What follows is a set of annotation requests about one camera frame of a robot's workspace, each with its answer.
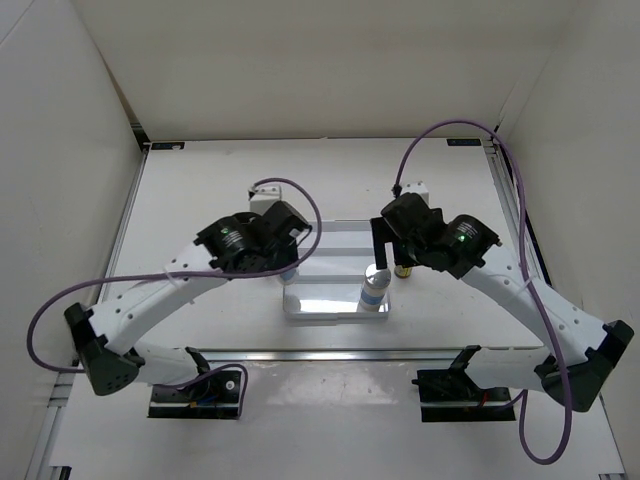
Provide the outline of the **blue label shaker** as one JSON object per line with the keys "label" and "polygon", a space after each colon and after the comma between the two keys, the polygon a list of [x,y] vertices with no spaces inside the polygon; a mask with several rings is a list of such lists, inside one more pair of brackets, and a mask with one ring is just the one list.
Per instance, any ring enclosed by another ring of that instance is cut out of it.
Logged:
{"label": "blue label shaker", "polygon": [[378,269],[376,264],[369,265],[364,272],[359,307],[365,311],[378,312],[384,304],[390,284],[389,269]]}
{"label": "blue label shaker", "polygon": [[278,276],[282,285],[291,285],[297,281],[299,269],[297,267],[286,270]]}

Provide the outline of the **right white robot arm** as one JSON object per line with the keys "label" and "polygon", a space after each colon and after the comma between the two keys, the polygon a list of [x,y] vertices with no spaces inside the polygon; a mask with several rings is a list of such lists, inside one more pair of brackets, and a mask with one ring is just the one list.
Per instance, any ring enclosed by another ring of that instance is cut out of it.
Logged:
{"label": "right white robot arm", "polygon": [[416,384],[437,402],[478,400],[492,388],[546,393],[586,412],[634,337],[624,321],[606,323],[581,310],[544,281],[525,279],[497,233],[470,215],[450,222],[417,193],[405,193],[371,219],[375,261],[386,247],[402,267],[450,274],[508,312],[542,343],[533,350],[465,347],[446,369],[422,370]]}

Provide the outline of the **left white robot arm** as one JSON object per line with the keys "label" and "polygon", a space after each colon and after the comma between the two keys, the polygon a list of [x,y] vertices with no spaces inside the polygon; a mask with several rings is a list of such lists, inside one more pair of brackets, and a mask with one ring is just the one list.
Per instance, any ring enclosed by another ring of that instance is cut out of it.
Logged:
{"label": "left white robot arm", "polygon": [[198,232],[156,281],[140,281],[116,298],[64,312],[76,353],[94,393],[114,394],[131,383],[175,387],[188,400],[206,395],[209,369],[192,347],[143,342],[159,322],[231,276],[278,272],[298,259],[297,240],[311,224],[289,203],[264,213],[226,216]]}

